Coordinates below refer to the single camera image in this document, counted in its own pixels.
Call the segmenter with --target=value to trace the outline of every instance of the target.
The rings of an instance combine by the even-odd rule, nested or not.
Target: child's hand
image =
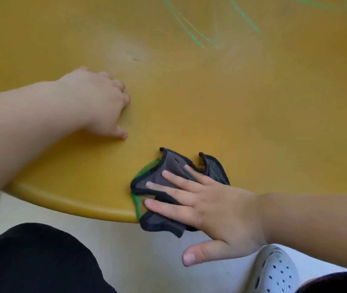
[[[61,90],[70,88],[72,98],[79,99],[87,115],[88,132],[127,139],[127,132],[117,125],[121,111],[130,103],[124,83],[105,73],[93,73],[81,67],[56,81]]]
[[[266,244],[260,196],[220,184],[189,166],[186,170],[198,183],[168,171],[163,171],[162,176],[181,190],[147,183],[150,189],[166,192],[182,206],[145,201],[149,210],[194,226],[213,239],[187,248],[183,253],[184,265],[247,256]]]

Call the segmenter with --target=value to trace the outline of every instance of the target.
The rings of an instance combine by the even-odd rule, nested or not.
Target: white shoe
[[[256,256],[243,293],[294,293],[299,284],[296,266],[288,254],[267,245]]]

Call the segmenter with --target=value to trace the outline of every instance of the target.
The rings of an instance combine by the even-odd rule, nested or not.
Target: yellow table
[[[254,192],[347,192],[347,0],[0,0],[0,91],[81,65],[126,83],[129,139],[76,133],[12,195],[135,222],[129,184],[159,147]]]

